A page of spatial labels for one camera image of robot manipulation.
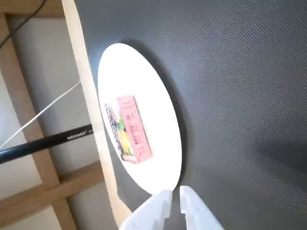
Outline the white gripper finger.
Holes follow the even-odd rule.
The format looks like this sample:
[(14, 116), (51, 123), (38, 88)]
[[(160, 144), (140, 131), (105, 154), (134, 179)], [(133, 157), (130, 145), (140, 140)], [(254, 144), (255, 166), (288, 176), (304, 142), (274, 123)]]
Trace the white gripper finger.
[(141, 204), (120, 226), (120, 230), (162, 230), (169, 218), (173, 192), (163, 190)]
[(221, 223), (189, 186), (180, 187), (180, 209), (188, 230), (223, 230)]

